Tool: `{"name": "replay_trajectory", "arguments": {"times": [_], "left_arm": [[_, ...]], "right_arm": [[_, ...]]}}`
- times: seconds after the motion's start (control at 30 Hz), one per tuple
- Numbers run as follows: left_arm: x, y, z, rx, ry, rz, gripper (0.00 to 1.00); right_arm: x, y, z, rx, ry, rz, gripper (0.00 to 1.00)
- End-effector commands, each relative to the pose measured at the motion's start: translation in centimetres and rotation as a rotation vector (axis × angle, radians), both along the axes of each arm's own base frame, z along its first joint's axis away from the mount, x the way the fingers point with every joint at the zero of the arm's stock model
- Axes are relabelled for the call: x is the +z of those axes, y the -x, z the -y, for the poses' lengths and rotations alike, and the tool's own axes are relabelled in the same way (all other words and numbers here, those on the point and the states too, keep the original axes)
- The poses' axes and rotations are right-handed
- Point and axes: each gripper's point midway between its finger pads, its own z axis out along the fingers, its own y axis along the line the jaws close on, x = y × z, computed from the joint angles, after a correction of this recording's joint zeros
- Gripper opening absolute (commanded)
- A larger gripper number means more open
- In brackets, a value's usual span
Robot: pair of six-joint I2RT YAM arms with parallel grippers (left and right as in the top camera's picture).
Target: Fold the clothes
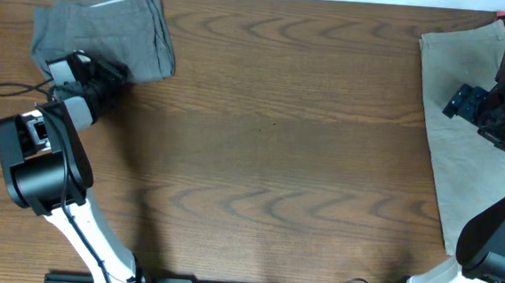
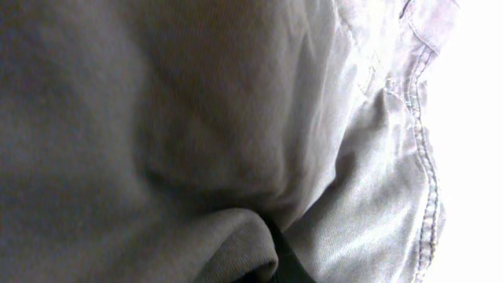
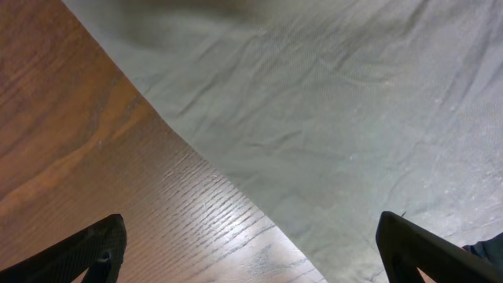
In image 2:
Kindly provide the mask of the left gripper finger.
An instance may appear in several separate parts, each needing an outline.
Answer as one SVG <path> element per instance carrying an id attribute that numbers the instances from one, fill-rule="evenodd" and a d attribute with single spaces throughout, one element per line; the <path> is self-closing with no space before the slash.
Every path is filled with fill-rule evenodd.
<path id="1" fill-rule="evenodd" d="M 315 283 L 274 220 L 256 215 L 232 228 L 238 283 Z"/>

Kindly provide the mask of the grey shorts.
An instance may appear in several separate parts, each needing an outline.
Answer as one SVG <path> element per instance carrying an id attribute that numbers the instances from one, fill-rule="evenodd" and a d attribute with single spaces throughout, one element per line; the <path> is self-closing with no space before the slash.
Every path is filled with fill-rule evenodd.
<path id="1" fill-rule="evenodd" d="M 427 75 L 457 1 L 2 0 L 1 279 L 421 282 L 445 222 Z"/>

